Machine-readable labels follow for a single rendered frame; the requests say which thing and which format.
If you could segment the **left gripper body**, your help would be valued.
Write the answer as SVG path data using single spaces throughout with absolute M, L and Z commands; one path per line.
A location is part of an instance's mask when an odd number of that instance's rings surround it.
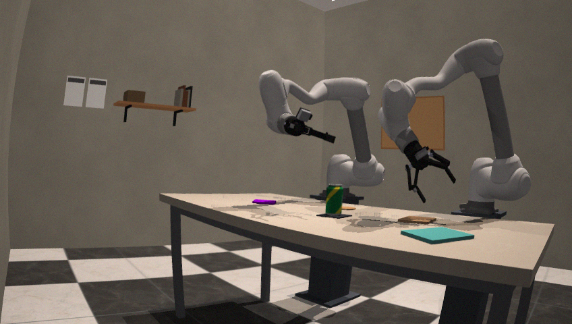
M 410 142 L 404 148 L 403 152 L 405 153 L 406 157 L 409 159 L 413 168 L 416 168 L 416 164 L 417 164 L 417 159 L 416 159 L 415 155 L 413 155 L 413 154 L 420 149 L 422 149 L 422 146 L 420 145 L 420 143 L 417 140 Z M 428 163 L 429 163 L 429 161 L 425 161 L 421 158 L 419 170 L 423 170 L 423 168 L 427 167 Z

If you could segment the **teal flat square slab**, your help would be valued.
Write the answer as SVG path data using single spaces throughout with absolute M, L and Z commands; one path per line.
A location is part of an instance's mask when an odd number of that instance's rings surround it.
M 440 244 L 460 240 L 474 239 L 473 234 L 460 232 L 445 227 L 431 227 L 424 229 L 401 230 L 401 234 L 429 244 Z

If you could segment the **green drink can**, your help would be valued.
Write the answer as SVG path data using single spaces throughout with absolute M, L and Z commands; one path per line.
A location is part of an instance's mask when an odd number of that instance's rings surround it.
M 342 185 L 329 184 L 326 189 L 326 210 L 330 216 L 339 216 L 342 213 L 343 188 Z

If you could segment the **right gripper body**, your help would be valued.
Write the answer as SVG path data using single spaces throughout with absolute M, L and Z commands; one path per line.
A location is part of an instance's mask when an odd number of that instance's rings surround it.
M 292 123 L 292 122 L 293 122 L 293 123 L 295 123 L 295 122 L 297 123 L 296 120 L 297 120 L 296 117 L 290 117 L 290 118 L 287 119 L 287 121 L 289 121 L 290 123 Z M 293 136 L 300 136 L 300 135 L 301 135 L 300 132 L 294 132 L 293 130 L 290 131 L 290 130 L 289 130 L 289 127 L 286 128 L 286 127 L 284 126 L 284 129 L 285 129 L 286 133 L 288 133 L 288 134 L 290 134 L 290 135 L 293 135 Z M 309 130 L 308 128 L 303 127 L 302 132 L 308 133 L 308 130 Z

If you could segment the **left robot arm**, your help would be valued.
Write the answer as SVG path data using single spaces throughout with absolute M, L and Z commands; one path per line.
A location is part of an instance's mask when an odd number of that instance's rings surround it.
M 496 157 L 474 161 L 469 177 L 468 203 L 461 212 L 491 215 L 498 212 L 494 199 L 517 200 L 531 187 L 530 175 L 514 154 L 505 100 L 498 75 L 503 60 L 501 45 L 492 39 L 479 39 L 453 53 L 435 77 L 417 77 L 410 81 L 388 81 L 382 91 L 378 118 L 384 131 L 404 154 L 404 148 L 418 140 L 410 128 L 408 113 L 420 90 L 439 90 L 464 73 L 474 71 L 480 79 Z M 384 116 L 383 116 L 384 113 Z M 382 121 L 382 123 L 381 123 Z

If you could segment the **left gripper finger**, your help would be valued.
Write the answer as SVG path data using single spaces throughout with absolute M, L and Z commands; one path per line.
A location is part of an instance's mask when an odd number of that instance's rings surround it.
M 438 154 L 435 153 L 432 149 L 430 150 L 430 152 L 428 153 L 428 155 L 431 156 L 431 157 L 433 157 L 433 158 L 435 158 L 436 160 L 438 160 L 438 161 L 440 161 L 440 162 L 435 161 L 435 160 L 432 160 L 432 159 L 427 158 L 427 157 L 422 157 L 422 159 L 425 160 L 425 161 L 429 161 L 429 163 L 428 163 L 429 166 L 432 165 L 432 166 L 435 166 L 435 167 L 438 167 L 438 168 L 441 168 L 441 169 L 445 169 L 445 171 L 446 171 L 447 175 L 450 177 L 451 181 L 452 181 L 453 183 L 455 183 L 456 179 L 455 179 L 455 177 L 453 176 L 453 174 L 452 174 L 451 171 L 450 171 L 450 166 L 449 166 L 449 165 L 450 165 L 450 161 L 447 160 L 447 159 L 445 159 L 444 157 L 438 155 Z
M 420 198 L 422 199 L 422 202 L 425 203 L 426 199 L 424 198 L 424 195 L 422 194 L 422 192 L 420 191 L 420 189 L 418 188 L 417 182 L 418 182 L 418 174 L 419 174 L 419 166 L 420 166 L 420 160 L 417 161 L 416 164 L 416 174 L 415 174 L 415 178 L 414 178 L 414 183 L 413 185 L 411 185 L 411 167 L 413 167 L 411 164 L 409 165 L 405 165 L 405 169 L 407 172 L 407 176 L 408 176 L 408 187 L 409 187 L 409 191 L 413 190 L 414 192 L 417 192 L 418 195 L 420 196 Z

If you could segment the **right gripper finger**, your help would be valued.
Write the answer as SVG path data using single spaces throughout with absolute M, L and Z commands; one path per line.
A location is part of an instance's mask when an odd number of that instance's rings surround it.
M 290 131 L 293 130 L 294 132 L 300 132 L 300 133 L 302 132 L 302 128 L 303 128 L 303 126 L 300 125 L 300 123 L 296 123 L 296 122 L 295 122 L 295 123 L 293 123 L 293 122 L 290 123 L 290 121 L 287 121 L 287 120 L 285 121 L 284 126 L 285 126 L 286 128 L 289 127 L 289 130 L 290 130 Z
M 325 134 L 325 133 L 322 133 L 322 132 L 313 130 L 311 127 L 308 127 L 308 126 L 306 126 L 306 125 L 303 125 L 303 126 L 309 128 L 310 130 L 308 130 L 308 134 L 303 133 L 303 132 L 300 133 L 300 134 L 305 134 L 305 135 L 308 135 L 308 136 L 315 136 L 315 137 L 321 138 L 321 139 L 323 139 L 323 140 L 325 140 L 325 141 L 328 141 L 328 142 L 331 142 L 331 143 L 334 144 L 334 141 L 335 141 L 335 138 L 336 138 L 335 136 L 331 136 L 330 134 L 328 134 L 328 132 L 326 132 L 326 134 Z

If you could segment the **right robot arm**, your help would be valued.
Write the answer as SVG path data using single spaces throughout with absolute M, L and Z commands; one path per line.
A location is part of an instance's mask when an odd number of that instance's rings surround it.
M 349 186 L 370 187 L 383 182 L 384 167 L 370 152 L 363 109 L 364 101 L 370 96 L 370 86 L 366 81 L 359 78 L 327 79 L 307 92 L 296 83 L 283 79 L 278 72 L 269 70 L 259 77 L 259 89 L 266 109 L 267 126 L 278 134 L 290 135 L 284 129 L 284 123 L 290 117 L 296 117 L 296 121 L 302 124 L 312 118 L 310 111 L 303 108 L 299 108 L 296 116 L 292 115 L 287 103 L 289 92 L 307 105 L 325 100 L 341 101 L 347 109 L 356 158 L 352 162 L 347 155 L 333 155 L 328 164 L 326 187 L 341 184 L 343 197 L 349 197 L 355 196 L 349 193 Z

